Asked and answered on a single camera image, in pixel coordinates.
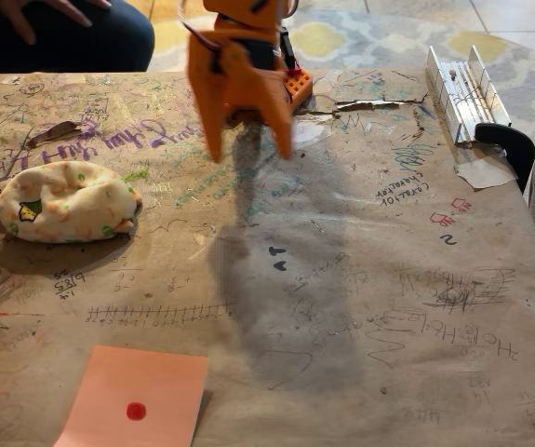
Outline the person's hand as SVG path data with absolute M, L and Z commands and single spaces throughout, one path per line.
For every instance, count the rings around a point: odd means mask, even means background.
M 36 43 L 36 31 L 29 22 L 24 9 L 33 4 L 33 1 L 0 0 L 0 13 L 9 21 L 13 31 L 27 45 L 33 46 Z M 46 5 L 54 12 L 60 13 L 77 27 L 85 30 L 93 26 L 92 20 L 80 10 L 74 1 L 68 0 L 44 0 L 38 4 Z

